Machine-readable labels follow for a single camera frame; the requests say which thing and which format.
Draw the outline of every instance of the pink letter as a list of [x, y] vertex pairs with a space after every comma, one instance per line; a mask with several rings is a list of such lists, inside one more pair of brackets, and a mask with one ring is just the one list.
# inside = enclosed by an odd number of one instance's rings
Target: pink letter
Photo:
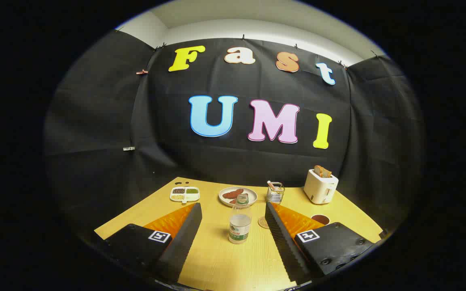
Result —
[[255, 109], [253, 121], [253, 131], [248, 134], [248, 139], [252, 141], [262, 141], [265, 135], [262, 133], [262, 125], [265, 126], [270, 140], [274, 140], [278, 131], [282, 129], [282, 134], [278, 140], [284, 143], [296, 143], [296, 117], [299, 107], [294, 104], [285, 104], [277, 117], [274, 117], [271, 105], [265, 100], [253, 100], [251, 106]]

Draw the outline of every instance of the letter u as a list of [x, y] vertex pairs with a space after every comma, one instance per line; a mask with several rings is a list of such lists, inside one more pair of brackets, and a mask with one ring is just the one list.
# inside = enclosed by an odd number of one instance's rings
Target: letter u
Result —
[[237, 103], [238, 98], [234, 96], [221, 96], [218, 101], [222, 103], [222, 119], [218, 125], [209, 125], [206, 121], [208, 104], [212, 98], [205, 95], [190, 97], [192, 109], [190, 112], [190, 127], [200, 135], [206, 137], [217, 137], [226, 134], [233, 124], [233, 105]]

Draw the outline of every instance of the white ceiling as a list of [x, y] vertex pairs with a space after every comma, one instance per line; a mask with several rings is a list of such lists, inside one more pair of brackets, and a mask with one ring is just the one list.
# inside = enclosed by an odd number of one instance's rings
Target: white ceiling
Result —
[[351, 26], [294, 0], [174, 0], [153, 8], [167, 28], [218, 19], [252, 19], [309, 31], [348, 48], [363, 59], [385, 53]]

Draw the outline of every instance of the white plate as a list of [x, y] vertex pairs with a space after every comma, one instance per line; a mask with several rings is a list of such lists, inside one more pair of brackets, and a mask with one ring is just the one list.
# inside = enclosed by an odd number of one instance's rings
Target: white plate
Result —
[[233, 207], [234, 204], [229, 203], [229, 201], [233, 201], [234, 199], [225, 199], [224, 197], [222, 197], [222, 195], [224, 195], [225, 193], [231, 192], [231, 191], [235, 191], [237, 189], [244, 189], [244, 192], [242, 192], [242, 193], [247, 193], [248, 194], [248, 198], [249, 198], [249, 203], [248, 204], [249, 204], [249, 206], [251, 206], [258, 199], [258, 195], [256, 194], [256, 192], [254, 192], [251, 189], [244, 188], [244, 187], [228, 187], [228, 188], [224, 188], [224, 189], [220, 190], [220, 192], [218, 192], [218, 199], [220, 199], [220, 201], [222, 203], [226, 204], [227, 206]]
[[[172, 192], [174, 191], [174, 189], [184, 189], [184, 193], [173, 194]], [[187, 194], [186, 193], [187, 189], [197, 189], [197, 193]], [[184, 195], [184, 198], [183, 199], [172, 199], [172, 195]], [[193, 201], [199, 200], [199, 198], [200, 198], [200, 190], [197, 187], [181, 186], [181, 187], [174, 187], [172, 188], [172, 190], [170, 190], [170, 200], [172, 201], [181, 202], [186, 199], [187, 202], [193, 202]]]

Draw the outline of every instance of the toaster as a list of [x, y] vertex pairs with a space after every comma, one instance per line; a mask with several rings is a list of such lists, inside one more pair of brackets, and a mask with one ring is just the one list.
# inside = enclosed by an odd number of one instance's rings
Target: toaster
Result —
[[338, 182], [339, 179], [334, 175], [320, 177], [314, 172], [314, 169], [310, 169], [303, 190], [312, 203], [325, 204], [332, 201]]

